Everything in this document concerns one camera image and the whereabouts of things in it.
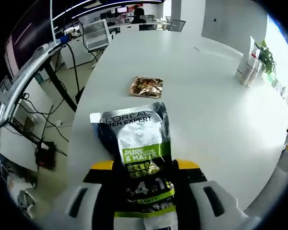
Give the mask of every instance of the white pillar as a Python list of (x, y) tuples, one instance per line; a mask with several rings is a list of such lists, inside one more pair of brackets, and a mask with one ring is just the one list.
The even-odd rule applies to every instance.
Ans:
[(165, 0), (163, 3), (163, 15), (162, 17), (165, 18), (166, 16), (172, 15), (172, 0)]
[(194, 38), (201, 36), (206, 0), (181, 0), (180, 19), (186, 21), (182, 33)]
[(172, 0), (171, 19), (180, 20), (181, 0)]

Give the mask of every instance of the floor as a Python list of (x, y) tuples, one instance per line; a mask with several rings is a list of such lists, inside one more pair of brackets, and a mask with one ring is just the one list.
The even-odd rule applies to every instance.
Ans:
[[(95, 61), (77, 66), (80, 89), (83, 88), (91, 73), (92, 66)], [(77, 94), (77, 85), (75, 80), (74, 69), (67, 69), (64, 65), (57, 71), (58, 78), (65, 85), (68, 94), (75, 101)], [(41, 83), (41, 87), (45, 93), (54, 102), (53, 108), (56, 108), (62, 101), (62, 97), (56, 90), (52, 82), (48, 80)], [(64, 101), (61, 106), (48, 119), (50, 122), (57, 124), (61, 121), (63, 124), (70, 122), (74, 118), (74, 112)], [(55, 127), (48, 127), (46, 124), (44, 137), (46, 141), (53, 141), (56, 147), (68, 155), (68, 142), (64, 140), (58, 133)], [(70, 139), (71, 125), (59, 127), (60, 132), (65, 138)], [(66, 161), (67, 157), (56, 152), (56, 167), (53, 171), (39, 168), (37, 173), (37, 187), (31, 190), (30, 194), (36, 199), (36, 206), (31, 209), (37, 222), (42, 221), (42, 218), (52, 210), (52, 204), (57, 195), (66, 188)]]

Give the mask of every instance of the office desk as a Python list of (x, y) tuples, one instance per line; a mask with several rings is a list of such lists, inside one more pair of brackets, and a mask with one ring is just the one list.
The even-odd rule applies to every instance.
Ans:
[(0, 127), (8, 123), (13, 116), (21, 94), (44, 62), (55, 54), (58, 49), (54, 44), (36, 51), (26, 64), (19, 70), (12, 87), (7, 93), (8, 100), (0, 106)]
[[(198, 51), (196, 43), (170, 31), (117, 35), (78, 104), (67, 160), (69, 185), (81, 183), (92, 164), (111, 159), (93, 134), (90, 113), (158, 101), (130, 96), (134, 77), (146, 76), (164, 80), (160, 100), (168, 110), (172, 157), (198, 163), (242, 210), (258, 196), (283, 149), (288, 107), (261, 78), (251, 88), (241, 86), (234, 78), (236, 63)], [(130, 58), (126, 49), (139, 55)]]
[[(119, 28), (121, 26), (126, 26), (126, 25), (136, 25), (136, 24), (131, 24), (131, 23), (122, 23), (118, 25), (111, 25), (108, 27), (108, 29), (114, 29), (114, 28)], [(167, 25), (170, 25), (170, 23), (167, 22), (162, 22), (162, 21), (156, 21), (156, 22), (147, 22), (147, 23), (139, 23), (138, 25), (162, 25), (163, 30), (165, 30)]]

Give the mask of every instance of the office chair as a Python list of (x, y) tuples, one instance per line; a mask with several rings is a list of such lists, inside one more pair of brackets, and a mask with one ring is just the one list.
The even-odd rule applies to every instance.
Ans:
[(83, 34), (84, 46), (91, 52), (105, 48), (111, 40), (105, 19), (83, 25), (81, 32)]
[(165, 16), (165, 18), (166, 18), (166, 20), (167, 20), (168, 23), (171, 22), (171, 16)]
[(181, 32), (186, 21), (173, 19), (171, 25), (169, 26), (169, 31)]

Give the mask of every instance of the green leaves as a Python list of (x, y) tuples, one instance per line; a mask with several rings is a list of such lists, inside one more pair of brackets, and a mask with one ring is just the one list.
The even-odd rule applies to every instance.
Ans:
[(267, 44), (265, 43), (264, 40), (261, 42), (261, 44), (263, 45), (263, 47), (267, 47)]
[(273, 60), (273, 54), (270, 52), (265, 41), (263, 40), (261, 43), (256, 42), (255, 45), (261, 51), (258, 59), (264, 63), (263, 71), (267, 74), (275, 72), (276, 62)]

